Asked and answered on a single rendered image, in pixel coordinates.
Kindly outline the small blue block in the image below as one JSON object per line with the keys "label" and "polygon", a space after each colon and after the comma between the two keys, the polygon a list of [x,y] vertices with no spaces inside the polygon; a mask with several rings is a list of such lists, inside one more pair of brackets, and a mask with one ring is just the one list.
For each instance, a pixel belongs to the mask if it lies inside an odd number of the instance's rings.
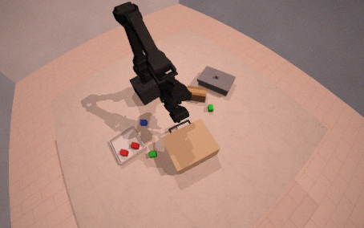
{"label": "small blue block", "polygon": [[140,120],[140,125],[141,126],[147,126],[148,125],[147,120]]}

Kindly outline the small green block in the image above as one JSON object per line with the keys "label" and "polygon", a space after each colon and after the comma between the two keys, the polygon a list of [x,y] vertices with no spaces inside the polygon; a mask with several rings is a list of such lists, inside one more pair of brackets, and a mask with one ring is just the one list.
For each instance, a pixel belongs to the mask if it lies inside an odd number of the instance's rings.
{"label": "small green block", "polygon": [[148,152],[148,154],[149,154],[149,157],[150,157],[150,158],[157,157],[156,150],[154,150],[154,151],[150,151],[150,152]]}
{"label": "small green block", "polygon": [[208,104],[208,112],[213,112],[213,104]]}

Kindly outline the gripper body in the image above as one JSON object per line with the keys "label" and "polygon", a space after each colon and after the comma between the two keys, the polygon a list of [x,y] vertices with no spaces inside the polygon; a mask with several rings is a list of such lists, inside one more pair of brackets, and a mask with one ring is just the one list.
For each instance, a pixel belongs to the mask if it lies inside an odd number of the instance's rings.
{"label": "gripper body", "polygon": [[178,102],[169,95],[160,93],[160,101],[165,104],[166,108],[170,108],[172,110],[170,116],[174,123],[189,117],[188,110],[185,107],[178,105]]}

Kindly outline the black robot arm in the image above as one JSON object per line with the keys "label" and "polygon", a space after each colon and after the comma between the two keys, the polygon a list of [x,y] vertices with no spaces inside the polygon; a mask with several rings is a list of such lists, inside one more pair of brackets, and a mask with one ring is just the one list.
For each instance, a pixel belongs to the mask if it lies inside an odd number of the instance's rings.
{"label": "black robot arm", "polygon": [[[134,64],[133,70],[140,76],[139,80],[146,84],[154,79],[158,84],[160,93],[169,95],[178,104],[182,104],[181,101],[190,101],[192,93],[184,84],[175,79],[175,76],[178,75],[176,68],[155,45],[144,24],[139,7],[134,3],[126,2],[115,6],[112,13],[115,20],[119,24],[121,23],[120,25],[124,27],[127,34],[134,54],[132,60]],[[166,74],[168,71],[170,72]]]}

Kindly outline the red block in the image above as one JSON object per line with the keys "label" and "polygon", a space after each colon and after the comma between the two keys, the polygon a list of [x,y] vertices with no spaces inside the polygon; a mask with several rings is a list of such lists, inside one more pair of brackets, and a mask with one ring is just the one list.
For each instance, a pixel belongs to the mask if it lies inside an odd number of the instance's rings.
{"label": "red block", "polygon": [[129,153],[129,152],[128,152],[127,150],[125,150],[125,149],[121,149],[119,154],[120,154],[121,156],[125,156],[125,157],[127,157],[128,153]]}
{"label": "red block", "polygon": [[132,143],[131,143],[131,147],[132,147],[133,149],[139,149],[140,144],[139,144],[139,143],[132,142]]}

